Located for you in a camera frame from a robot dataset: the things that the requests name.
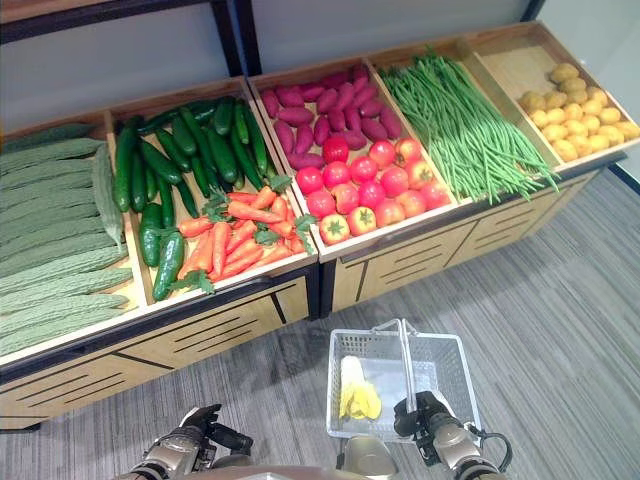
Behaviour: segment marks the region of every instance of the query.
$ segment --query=carrot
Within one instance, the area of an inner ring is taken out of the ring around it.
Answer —
[[[273,201],[276,199],[277,196],[278,194],[273,190],[271,190],[271,187],[269,187],[268,185],[264,186],[262,187],[262,190],[258,192],[256,199],[253,202],[251,202],[251,207],[256,208],[258,210],[267,208],[271,206],[271,204],[273,203]]]
[[[213,222],[209,220],[209,217],[189,218],[178,225],[182,236],[187,238],[197,237],[210,228],[213,228]]]
[[[273,212],[258,210],[257,208],[238,202],[237,200],[234,200],[229,204],[227,212],[232,217],[236,217],[241,220],[253,220],[263,223],[277,223],[284,220],[280,215],[276,215]]]
[[[257,230],[256,224],[251,220],[242,220],[243,224],[235,230],[233,237],[227,244],[227,255],[233,252],[238,245],[244,242],[247,238],[250,238]]]
[[[249,237],[242,244],[227,255],[227,263],[233,263],[240,260],[243,256],[252,253],[255,250],[264,250],[262,246],[258,245],[253,237]]]
[[[278,245],[269,255],[264,257],[262,260],[254,263],[251,268],[258,268],[264,265],[268,265],[269,263],[277,262],[278,260],[282,260],[283,258],[287,258],[291,256],[291,250],[289,250],[284,245]]]
[[[227,222],[218,222],[213,226],[213,246],[211,248],[213,271],[221,274],[227,259],[227,244],[231,237],[231,225]]]

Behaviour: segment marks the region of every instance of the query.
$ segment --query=tomato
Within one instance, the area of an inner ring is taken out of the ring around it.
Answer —
[[[380,179],[387,197],[397,197],[409,189],[409,175],[400,167],[391,167]]]
[[[326,190],[318,190],[307,197],[309,213],[320,219],[336,211],[336,202]]]
[[[331,190],[331,195],[336,198],[336,210],[338,213],[348,214],[358,206],[358,190],[350,183],[341,183]]]
[[[331,162],[324,167],[322,179],[324,180],[324,186],[327,188],[333,188],[341,183],[347,183],[351,180],[349,167],[343,162]]]
[[[371,145],[369,157],[378,164],[380,170],[383,170],[393,163],[393,160],[396,158],[396,152],[391,142],[388,140],[378,140]]]
[[[369,157],[358,157],[349,165],[349,171],[351,180],[355,183],[363,183],[376,178],[378,164]]]
[[[376,223],[379,227],[401,222],[404,218],[404,210],[395,200],[385,198],[376,207]]]
[[[349,158],[349,145],[342,137],[329,137],[322,145],[322,157],[325,163],[346,162]]]
[[[435,180],[433,182],[429,182],[425,187],[422,187],[420,189],[420,194],[422,195],[422,198],[424,198],[427,210],[433,210],[434,208],[449,204],[447,188]]]
[[[320,222],[320,236],[327,245],[342,242],[349,238],[349,224],[337,213],[324,217]]]
[[[404,167],[409,175],[409,188],[420,190],[433,180],[433,173],[429,164],[424,160],[414,160]]]
[[[396,197],[396,202],[402,205],[405,217],[415,217],[427,210],[424,197],[420,192],[415,190],[407,190]]]
[[[376,208],[384,200],[384,188],[378,182],[369,180],[360,185],[358,197],[361,206]]]
[[[396,142],[396,163],[404,167],[407,163],[422,159],[420,142],[413,138],[402,138]]]
[[[376,229],[376,214],[367,207],[354,208],[347,217],[347,223],[351,235],[364,235]]]
[[[305,195],[322,188],[322,172],[315,167],[305,167],[296,173],[296,182]]]

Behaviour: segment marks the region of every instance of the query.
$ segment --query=potato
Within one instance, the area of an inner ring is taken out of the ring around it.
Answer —
[[[559,125],[566,120],[564,110],[561,108],[552,108],[547,111],[547,121]]]
[[[591,135],[589,137],[589,143],[594,153],[609,148],[609,139],[604,135]]]
[[[606,107],[609,103],[607,94],[604,93],[604,90],[598,87],[587,87],[587,96],[589,97],[589,100],[597,100],[600,102],[600,105],[603,107]]]
[[[582,111],[585,115],[600,115],[602,104],[597,100],[587,100],[582,104]]]
[[[582,118],[582,107],[577,103],[570,103],[564,107],[564,114],[567,120],[580,120]]]
[[[549,74],[549,78],[552,82],[561,83],[570,78],[576,78],[580,75],[578,69],[570,63],[560,63],[556,65],[553,71]]]
[[[579,120],[567,120],[564,122],[564,126],[567,127],[569,135],[582,135],[586,137],[589,134],[589,130]]]
[[[582,117],[582,123],[589,130],[589,135],[594,135],[600,128],[600,119],[595,115],[585,115]]]
[[[547,110],[559,108],[567,101],[567,94],[562,92],[548,92],[544,94],[544,101],[547,104]]]
[[[603,125],[598,129],[598,135],[604,135],[609,139],[609,146],[615,147],[624,143],[624,135],[613,125]]]
[[[556,140],[551,144],[560,158],[565,162],[572,162],[578,158],[578,152],[571,142],[567,140]]]
[[[588,98],[586,90],[574,90],[567,93],[567,103],[579,103],[582,105]]]
[[[615,127],[622,132],[627,141],[640,137],[640,127],[633,122],[618,122]]]
[[[566,137],[569,131],[564,125],[547,125],[542,129],[542,134],[550,142],[555,142]]]
[[[620,121],[620,110],[615,107],[603,108],[600,112],[600,123],[603,125],[613,125]]]
[[[571,145],[573,145],[573,147],[576,149],[576,152],[578,152],[578,157],[586,157],[593,151],[587,137],[583,137],[580,135],[569,135],[567,137],[567,141],[571,142]]]
[[[587,88],[587,82],[585,82],[581,78],[570,78],[568,80],[563,81],[558,86],[558,90],[565,93],[573,92],[574,90],[585,90],[586,88]]]
[[[531,115],[529,115],[529,117],[531,117],[531,121],[538,128],[544,128],[549,123],[549,119],[547,119],[547,113],[544,110],[536,110]]]

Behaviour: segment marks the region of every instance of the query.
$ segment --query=gray carpet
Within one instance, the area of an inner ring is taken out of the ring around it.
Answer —
[[[109,479],[191,406],[256,439],[264,463],[332,466],[324,426],[329,334],[405,316],[462,338],[484,426],[514,445],[511,479],[640,478],[640,196],[597,177],[516,245],[314,323],[277,332],[0,436],[0,478]],[[402,478],[427,470],[392,446]],[[500,449],[491,448],[492,455]]]

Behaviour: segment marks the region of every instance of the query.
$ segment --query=white plastic basket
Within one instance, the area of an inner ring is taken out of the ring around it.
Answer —
[[[377,420],[339,417],[340,362],[347,355],[360,359],[365,380],[374,385],[380,396],[382,413]],[[425,390],[442,393],[462,423],[472,422],[481,428],[469,369],[458,336],[419,333],[404,319],[394,319],[371,330],[331,332],[327,384],[327,432],[330,436],[373,435],[384,442],[410,443],[411,438],[399,437],[393,429],[393,407],[407,398],[407,409],[415,410],[415,407],[411,408],[411,402],[415,406],[414,394]]]

